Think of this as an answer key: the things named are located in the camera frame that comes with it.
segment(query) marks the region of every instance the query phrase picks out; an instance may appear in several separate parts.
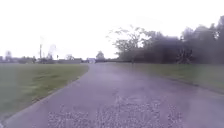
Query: building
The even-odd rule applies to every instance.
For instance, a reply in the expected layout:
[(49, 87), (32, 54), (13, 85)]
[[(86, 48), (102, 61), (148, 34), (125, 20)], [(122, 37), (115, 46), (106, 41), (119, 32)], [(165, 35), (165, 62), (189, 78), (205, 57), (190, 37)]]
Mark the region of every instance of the building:
[(96, 63), (96, 59), (95, 59), (95, 58), (88, 58), (87, 60), (88, 60), (88, 62), (89, 62), (90, 64), (94, 64), (94, 63)]
[(79, 64), (79, 63), (82, 63), (82, 59), (81, 58), (74, 58), (72, 60), (59, 59), (58, 63), (60, 63), (60, 64)]

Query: lawn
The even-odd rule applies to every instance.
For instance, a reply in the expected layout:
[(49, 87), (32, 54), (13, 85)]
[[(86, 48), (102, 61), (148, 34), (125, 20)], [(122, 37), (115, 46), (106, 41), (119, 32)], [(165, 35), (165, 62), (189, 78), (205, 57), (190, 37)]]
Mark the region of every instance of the lawn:
[(173, 80), (199, 85), (224, 93), (224, 65), (120, 64)]
[(0, 120), (76, 80), (88, 70), (79, 64), (1, 64)]

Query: road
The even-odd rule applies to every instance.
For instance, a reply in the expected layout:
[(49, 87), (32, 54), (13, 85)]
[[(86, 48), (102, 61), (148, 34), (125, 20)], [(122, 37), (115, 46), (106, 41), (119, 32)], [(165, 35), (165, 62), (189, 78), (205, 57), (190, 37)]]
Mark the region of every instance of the road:
[(114, 64), (9, 118), (7, 128), (223, 128), (224, 96)]

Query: tree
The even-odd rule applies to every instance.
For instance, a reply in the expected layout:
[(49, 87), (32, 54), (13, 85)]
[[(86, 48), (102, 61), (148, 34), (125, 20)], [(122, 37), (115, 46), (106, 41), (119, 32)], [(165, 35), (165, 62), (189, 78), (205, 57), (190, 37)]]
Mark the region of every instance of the tree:
[(67, 54), (66, 59), (67, 60), (74, 60), (74, 57), (72, 56), (72, 54)]
[(119, 59), (151, 63), (224, 63), (224, 16), (218, 25), (186, 28), (180, 38), (130, 26), (110, 32)]
[(96, 55), (96, 59), (98, 60), (104, 60), (104, 54), (102, 51), (99, 51), (98, 54)]
[(6, 51), (6, 53), (5, 53), (5, 60), (8, 61), (8, 62), (12, 61), (12, 53), (11, 53), (11, 51)]
[(138, 56), (139, 46), (142, 43), (142, 32), (144, 29), (140, 27), (130, 26), (128, 29), (119, 28), (111, 33), (117, 37), (113, 41), (113, 45), (118, 49), (118, 55), (125, 61), (134, 62)]

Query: overcast sky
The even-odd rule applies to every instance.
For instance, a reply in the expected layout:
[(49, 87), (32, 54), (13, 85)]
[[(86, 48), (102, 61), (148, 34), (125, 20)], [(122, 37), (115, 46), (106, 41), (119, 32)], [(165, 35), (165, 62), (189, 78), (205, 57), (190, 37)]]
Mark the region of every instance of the overcast sky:
[(0, 55), (38, 56), (42, 42), (63, 58), (115, 57), (108, 31), (133, 24), (166, 35), (209, 26), (224, 15), (222, 0), (0, 0)]

